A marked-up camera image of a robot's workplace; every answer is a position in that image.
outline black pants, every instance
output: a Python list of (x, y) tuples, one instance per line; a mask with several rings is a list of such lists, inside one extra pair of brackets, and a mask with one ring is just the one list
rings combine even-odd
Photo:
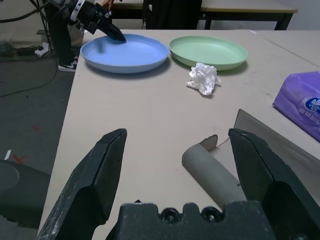
[[(49, 4), (44, 8), (45, 15), (50, 20), (57, 12), (58, 8)], [(56, 16), (48, 22), (49, 33), (59, 64), (70, 65), (74, 61), (74, 53), (71, 50), (71, 39), (68, 31), (69, 19), (64, 19), (62, 15)]]
[(146, 29), (197, 29), (202, 0), (144, 0)]

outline plate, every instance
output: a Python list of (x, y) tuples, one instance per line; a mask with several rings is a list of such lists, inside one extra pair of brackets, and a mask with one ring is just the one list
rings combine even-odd
[(82, 46), (80, 52), (94, 68), (117, 74), (135, 74), (159, 67), (168, 57), (169, 49), (156, 39), (124, 34), (126, 42), (109, 36), (96, 38)]
[(234, 69), (248, 58), (248, 52), (242, 46), (209, 36), (178, 37), (169, 43), (169, 49), (183, 64), (194, 67), (196, 63), (204, 63), (217, 70)]

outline wall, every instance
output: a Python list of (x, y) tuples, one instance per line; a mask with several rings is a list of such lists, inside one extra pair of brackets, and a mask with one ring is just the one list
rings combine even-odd
[[(0, 2), (0, 19), (20, 17), (34, 9), (28, 0), (4, 0)], [(44, 29), (39, 14), (20, 21), (0, 23), (0, 40), (32, 45), (41, 41), (37, 35), (39, 29)]]

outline green plate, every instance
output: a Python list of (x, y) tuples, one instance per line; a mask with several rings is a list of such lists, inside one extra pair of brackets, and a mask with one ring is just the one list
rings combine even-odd
[(209, 36), (178, 37), (169, 43), (169, 49), (175, 59), (188, 66), (204, 63), (217, 70), (234, 69), (248, 58), (248, 52), (242, 46)]

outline screw hole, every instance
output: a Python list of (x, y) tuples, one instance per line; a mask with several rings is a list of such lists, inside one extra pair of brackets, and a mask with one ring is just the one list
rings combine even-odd
[(180, 213), (175, 208), (166, 208), (160, 215), (162, 221), (167, 223), (176, 223), (180, 218)]
[(218, 222), (221, 222), (223, 219), (221, 212), (219, 212), (218, 209), (212, 206), (208, 206), (204, 208), (201, 212), (201, 216), (209, 223), (212, 223), (212, 222), (218, 223)]

